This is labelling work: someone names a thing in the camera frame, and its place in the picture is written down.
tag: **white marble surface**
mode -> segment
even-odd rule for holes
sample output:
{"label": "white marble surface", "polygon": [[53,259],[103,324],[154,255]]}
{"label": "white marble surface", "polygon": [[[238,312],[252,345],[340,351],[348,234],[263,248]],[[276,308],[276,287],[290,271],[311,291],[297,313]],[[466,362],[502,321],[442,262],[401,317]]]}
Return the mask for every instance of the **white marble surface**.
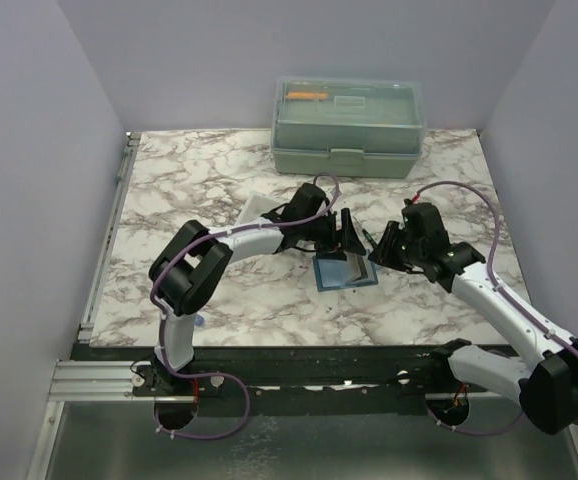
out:
{"label": "white marble surface", "polygon": [[[308,177],[276,173],[268,130],[149,132],[142,135],[111,264],[95,318],[92,346],[151,346],[158,311],[147,271],[178,228],[235,222],[249,192],[290,199]],[[406,180],[341,179],[336,210],[349,207],[376,239],[403,199],[440,179],[459,180],[495,198],[473,130],[430,131],[425,156]],[[489,250],[493,224],[466,191],[425,192],[453,241]],[[511,240],[503,231],[496,269],[526,298]],[[209,304],[196,345],[412,345],[457,337],[504,343],[479,315],[422,276],[379,270],[380,284],[318,293],[309,255],[286,252],[231,265]]]}

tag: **screw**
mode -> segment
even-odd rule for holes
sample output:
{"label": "screw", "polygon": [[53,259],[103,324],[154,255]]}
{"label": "screw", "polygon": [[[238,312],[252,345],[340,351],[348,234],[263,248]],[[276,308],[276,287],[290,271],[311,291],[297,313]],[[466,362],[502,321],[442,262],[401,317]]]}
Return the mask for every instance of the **screw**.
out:
{"label": "screw", "polygon": [[142,387],[145,384],[145,379],[142,378],[140,375],[134,375],[131,377],[131,384],[134,387]]}
{"label": "screw", "polygon": [[211,377],[211,385],[213,385],[214,387],[218,388],[220,385],[222,385],[225,381],[225,377]]}
{"label": "screw", "polygon": [[396,376],[398,377],[398,383],[400,385],[406,385],[411,381],[409,378],[409,372],[406,370],[400,370]]}

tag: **clear plastic container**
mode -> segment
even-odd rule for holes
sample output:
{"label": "clear plastic container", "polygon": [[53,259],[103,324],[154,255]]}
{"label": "clear plastic container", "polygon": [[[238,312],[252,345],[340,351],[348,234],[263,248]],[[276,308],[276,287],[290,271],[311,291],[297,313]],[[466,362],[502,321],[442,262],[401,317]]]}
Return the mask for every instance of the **clear plastic container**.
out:
{"label": "clear plastic container", "polygon": [[404,178],[425,133],[416,83],[278,81],[271,147],[279,172]]}

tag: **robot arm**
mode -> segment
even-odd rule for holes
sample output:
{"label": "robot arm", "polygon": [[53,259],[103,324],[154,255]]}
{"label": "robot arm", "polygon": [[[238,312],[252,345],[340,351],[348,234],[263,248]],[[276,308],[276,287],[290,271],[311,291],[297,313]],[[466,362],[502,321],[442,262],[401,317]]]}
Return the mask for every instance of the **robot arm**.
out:
{"label": "robot arm", "polygon": [[[250,229],[239,225],[242,230],[231,233],[236,227],[208,229],[195,220],[182,226],[150,268],[152,281],[193,241],[219,232],[227,235],[207,240],[191,249],[189,255],[198,260],[197,265],[181,260],[160,284],[157,297],[166,311],[163,313],[166,322],[161,343],[174,370],[180,370],[192,360],[196,313],[209,301],[229,264],[252,256],[280,253],[296,247],[302,240],[313,242],[316,255],[322,258],[344,260],[346,253],[366,253],[355,233],[348,208],[340,212],[340,229],[337,228],[336,214],[331,212],[312,222],[296,225],[299,220],[315,215],[328,201],[319,187],[305,183],[283,206],[281,213],[271,211],[264,214],[248,224]],[[156,347],[156,356],[161,362],[162,346]]]}
{"label": "robot arm", "polygon": [[[341,229],[337,229],[332,213],[296,225],[296,220],[313,216],[327,201],[321,189],[303,184],[281,213],[272,211],[263,215],[252,223],[251,230],[229,233],[235,227],[221,229],[227,232],[226,236],[202,242],[189,251],[190,256],[199,259],[197,265],[192,266],[184,259],[176,263],[160,283],[157,295],[166,311],[160,336],[162,345],[156,347],[160,361],[163,361],[162,347],[174,370],[182,369],[192,360],[196,312],[209,301],[230,263],[280,253],[295,247],[300,240],[314,242],[316,254],[321,257],[344,259],[345,252],[364,255],[348,209],[341,211]],[[432,283],[437,282],[478,311],[520,356],[520,360],[509,359],[485,352],[465,340],[449,342],[432,354],[434,385],[443,389],[459,381],[484,387],[520,405],[540,430],[550,434],[578,420],[578,360],[551,335],[568,339],[576,350],[578,339],[507,289],[513,299],[548,327],[549,334],[545,335],[521,315],[499,294],[504,283],[497,276],[497,282],[491,281],[484,257],[467,243],[450,243],[435,206],[408,202],[402,215],[402,224],[388,223],[369,259],[387,268],[424,273]],[[150,278],[155,281],[167,264],[192,242],[218,231],[197,221],[187,222],[154,262]]]}
{"label": "robot arm", "polygon": [[[553,337],[565,339],[577,351],[578,339],[506,287],[471,245],[451,244],[435,206],[408,201],[402,216],[402,224],[389,222],[370,260],[400,271],[421,269],[431,282],[439,283],[480,313],[521,360],[503,358],[457,340],[438,349],[438,368],[446,377],[479,385],[517,403],[546,433],[557,433],[577,421],[578,359]],[[535,317],[542,330],[502,296],[501,289]]]}

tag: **purple wall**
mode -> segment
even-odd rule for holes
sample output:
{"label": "purple wall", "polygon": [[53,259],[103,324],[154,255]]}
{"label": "purple wall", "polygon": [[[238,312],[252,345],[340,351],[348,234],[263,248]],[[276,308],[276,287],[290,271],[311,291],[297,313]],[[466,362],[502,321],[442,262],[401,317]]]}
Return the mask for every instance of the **purple wall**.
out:
{"label": "purple wall", "polygon": [[484,127],[553,0],[59,0],[127,130],[266,127],[276,79],[418,80]]}
{"label": "purple wall", "polygon": [[125,137],[53,0],[0,0],[0,479],[24,478]]}
{"label": "purple wall", "polygon": [[578,2],[556,3],[482,144],[532,300],[578,335]]}

